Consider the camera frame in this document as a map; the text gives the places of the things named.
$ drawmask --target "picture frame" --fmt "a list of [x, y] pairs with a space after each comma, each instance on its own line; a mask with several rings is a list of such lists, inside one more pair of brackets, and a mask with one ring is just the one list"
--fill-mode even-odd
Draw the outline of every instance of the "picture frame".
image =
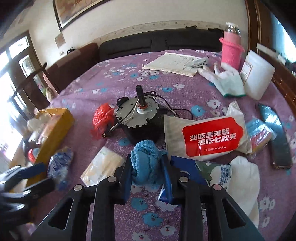
[[111, 0], [53, 0], [54, 14], [60, 32], [88, 11]]

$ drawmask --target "rolled blue cloth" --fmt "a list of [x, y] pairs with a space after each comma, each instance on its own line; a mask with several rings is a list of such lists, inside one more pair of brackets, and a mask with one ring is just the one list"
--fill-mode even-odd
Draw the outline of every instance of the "rolled blue cloth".
[[140, 141], [131, 151], [133, 184], [152, 188], [163, 184], [160, 158], [164, 154], [167, 154], [167, 151], [158, 150], [153, 141]]

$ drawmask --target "purple tablecloth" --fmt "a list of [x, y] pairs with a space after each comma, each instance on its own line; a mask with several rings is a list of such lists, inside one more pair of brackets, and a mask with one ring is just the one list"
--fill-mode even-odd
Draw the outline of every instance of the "purple tablecloth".
[[[207, 51], [179, 50], [169, 51], [198, 57], [209, 56], [209, 66], [220, 62], [218, 53]], [[86, 169], [102, 146], [114, 150], [126, 157], [133, 146], [125, 138], [121, 129], [114, 132], [110, 139], [95, 140], [90, 134], [92, 118], [101, 104], [108, 102], [115, 105], [119, 97], [136, 95], [135, 86], [141, 84], [144, 92], [156, 91], [163, 96], [173, 108], [186, 108], [192, 111], [195, 120], [225, 115], [227, 107], [235, 98], [223, 98], [215, 86], [196, 74], [193, 78], [162, 71], [142, 70], [147, 64], [164, 54], [164, 52], [144, 53], [121, 57], [98, 63], [82, 76], [74, 80], [61, 94], [52, 101], [53, 107], [70, 109], [76, 122], [63, 142], [75, 151], [69, 178], [69, 188], [63, 192], [54, 191], [43, 197], [38, 205], [36, 223], [50, 212], [57, 202], [80, 180]], [[245, 121], [252, 117], [260, 118], [255, 109], [257, 101], [243, 97], [237, 102], [245, 114]], [[287, 133], [293, 162], [296, 162], [296, 124], [293, 114], [283, 96], [271, 83], [260, 100], [271, 106], [278, 113]], [[182, 118], [190, 118], [189, 113], [179, 111]], [[165, 147], [164, 140], [157, 143]], [[213, 161], [229, 163], [239, 152], [232, 152]], [[296, 211], [296, 167], [290, 170], [275, 170], [271, 166], [269, 147], [249, 159], [258, 165], [260, 171], [259, 231], [267, 241], [276, 240]], [[115, 207], [116, 240], [178, 240], [180, 207], [156, 200], [159, 190], [145, 187], [132, 187], [131, 196], [125, 206]], [[91, 215], [89, 219], [88, 238], [90, 235]]]

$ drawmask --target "red label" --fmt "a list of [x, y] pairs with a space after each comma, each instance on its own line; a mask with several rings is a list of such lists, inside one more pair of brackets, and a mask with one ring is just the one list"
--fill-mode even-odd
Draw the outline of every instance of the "red label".
[[244, 134], [233, 117], [186, 126], [182, 132], [190, 157], [235, 150]]

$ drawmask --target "work glove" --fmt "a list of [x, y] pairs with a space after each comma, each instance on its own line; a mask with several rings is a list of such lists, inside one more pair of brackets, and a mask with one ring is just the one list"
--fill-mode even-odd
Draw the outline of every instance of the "work glove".
[[224, 72], [219, 71], [218, 63], [214, 63], [215, 73], [205, 65], [203, 68], [198, 68], [197, 71], [202, 77], [212, 82], [224, 97], [245, 96], [246, 93], [239, 72], [227, 63], [221, 63], [221, 67], [225, 70]]

